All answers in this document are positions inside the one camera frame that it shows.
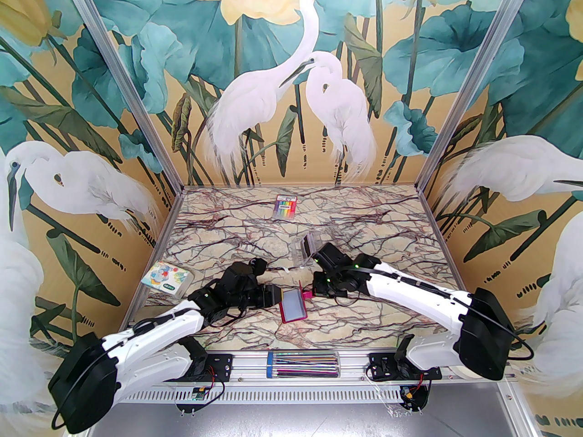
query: phone screen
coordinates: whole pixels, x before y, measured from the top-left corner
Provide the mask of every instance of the phone screen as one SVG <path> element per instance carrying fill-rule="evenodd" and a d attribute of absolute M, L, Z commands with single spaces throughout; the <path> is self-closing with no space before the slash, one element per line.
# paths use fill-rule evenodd
<path fill-rule="evenodd" d="M 302 290 L 298 288 L 283 292 L 279 309 L 281 310 L 281 320 L 284 323 L 302 320 L 308 317 L 306 305 L 302 298 Z"/>

